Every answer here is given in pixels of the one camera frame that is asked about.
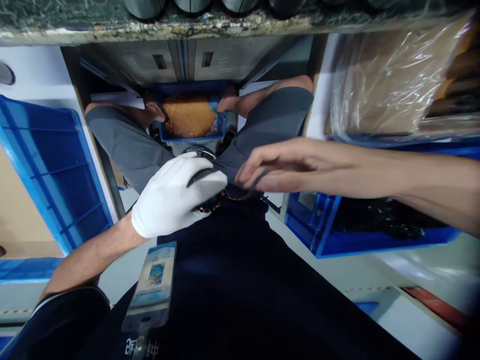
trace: blue plastic crate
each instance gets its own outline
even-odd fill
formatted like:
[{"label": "blue plastic crate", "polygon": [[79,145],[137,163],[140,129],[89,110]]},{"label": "blue plastic crate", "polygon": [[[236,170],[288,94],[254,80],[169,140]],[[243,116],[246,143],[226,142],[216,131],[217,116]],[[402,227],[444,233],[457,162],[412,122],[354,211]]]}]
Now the blue plastic crate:
[{"label": "blue plastic crate", "polygon": [[[0,144],[64,255],[112,225],[75,111],[0,95]],[[48,280],[57,264],[0,259],[0,283]]]},{"label": "blue plastic crate", "polygon": [[[439,142],[404,146],[401,151],[463,156],[480,160],[478,141]],[[395,239],[383,232],[331,232],[341,196],[317,193],[310,204],[302,204],[300,193],[290,195],[285,224],[317,258],[330,258],[372,252],[422,248],[447,244],[460,231],[453,227],[424,231],[420,239]]]},{"label": "blue plastic crate", "polygon": [[[208,94],[211,96],[212,101],[208,100],[210,108],[216,108],[216,104],[219,99],[225,93],[228,86],[228,81],[224,80],[209,80],[209,81],[181,81],[181,82],[166,82],[156,83],[153,86],[153,93],[155,100],[158,104],[162,104],[166,97],[179,96],[186,94]],[[223,139],[225,136],[225,123],[226,112],[219,113],[215,120],[217,131],[204,137],[176,137],[171,134],[165,123],[160,125],[160,138],[163,142],[182,142],[182,141],[194,141],[194,140],[207,140],[207,139]]]}]

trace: gloved hand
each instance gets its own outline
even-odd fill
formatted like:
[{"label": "gloved hand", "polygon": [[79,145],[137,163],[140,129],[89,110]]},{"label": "gloved hand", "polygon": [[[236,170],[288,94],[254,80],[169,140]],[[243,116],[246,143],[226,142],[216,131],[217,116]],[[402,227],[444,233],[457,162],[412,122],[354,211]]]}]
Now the gloved hand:
[{"label": "gloved hand", "polygon": [[150,179],[131,211],[136,232],[151,239],[187,228],[209,213],[193,208],[218,194],[227,186],[227,176],[220,171],[194,182],[189,180],[213,164],[195,152],[182,154],[163,165]]}]

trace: leg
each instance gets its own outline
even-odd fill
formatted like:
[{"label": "leg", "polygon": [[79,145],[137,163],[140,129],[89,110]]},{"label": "leg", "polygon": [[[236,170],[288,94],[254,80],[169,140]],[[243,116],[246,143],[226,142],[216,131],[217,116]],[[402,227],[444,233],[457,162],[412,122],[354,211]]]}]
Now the leg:
[{"label": "leg", "polygon": [[132,187],[141,194],[150,178],[173,156],[153,140],[145,129],[165,121],[155,104],[147,109],[111,103],[91,103],[85,109],[91,132]]},{"label": "leg", "polygon": [[230,183],[256,147],[286,141],[298,136],[313,101],[312,81],[297,76],[246,96],[225,96],[217,107],[245,116],[246,124],[230,146],[214,162]]},{"label": "leg", "polygon": [[270,87],[252,92],[242,97],[235,96],[235,94],[230,90],[218,104],[217,111],[219,113],[231,111],[247,119],[250,110],[260,104],[260,102],[268,95],[283,88],[304,88],[311,93],[313,84],[312,80],[310,80],[308,76],[301,75],[279,81]]},{"label": "leg", "polygon": [[116,107],[125,113],[127,113],[135,122],[142,128],[148,129],[151,123],[159,121],[163,123],[165,121],[165,115],[159,106],[155,102],[151,93],[147,93],[145,97],[145,109],[139,109],[136,107],[120,106],[110,102],[92,102],[85,108],[85,114],[88,114],[91,110],[102,107],[111,106]]}]

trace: knee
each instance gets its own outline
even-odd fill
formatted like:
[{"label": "knee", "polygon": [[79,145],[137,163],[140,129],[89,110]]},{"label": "knee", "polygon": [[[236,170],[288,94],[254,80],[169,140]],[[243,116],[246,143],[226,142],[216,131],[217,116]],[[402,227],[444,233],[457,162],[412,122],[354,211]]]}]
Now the knee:
[{"label": "knee", "polygon": [[305,90],[308,90],[309,92],[313,92],[314,91],[314,83],[312,82],[312,79],[310,79],[309,76],[307,75],[300,75],[300,76],[296,76],[293,78],[293,80],[298,83],[298,86],[299,88],[304,88]]},{"label": "knee", "polygon": [[91,110],[101,106],[115,106],[115,105],[109,102],[91,102],[85,108],[85,115],[87,115]]},{"label": "knee", "polygon": [[274,87],[275,87],[275,90],[281,89],[281,88],[303,88],[309,91],[310,93],[312,93],[314,89],[314,84],[307,75],[300,75],[300,76],[291,77],[286,80],[282,80],[278,82],[276,85],[274,85]]}]

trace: granite countertop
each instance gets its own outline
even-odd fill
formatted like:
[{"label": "granite countertop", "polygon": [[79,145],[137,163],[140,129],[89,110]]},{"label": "granite countertop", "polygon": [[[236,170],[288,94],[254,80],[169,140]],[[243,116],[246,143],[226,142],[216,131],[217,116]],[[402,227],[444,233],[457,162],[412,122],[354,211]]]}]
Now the granite countertop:
[{"label": "granite countertop", "polygon": [[278,19],[268,1],[245,16],[228,13],[213,0],[199,16],[187,16],[173,0],[156,19],[141,22],[122,0],[0,0],[0,45],[176,40],[214,37],[359,32],[418,29],[467,11],[468,0],[409,0],[388,10],[374,10],[367,0],[340,6],[308,0],[290,19]]}]

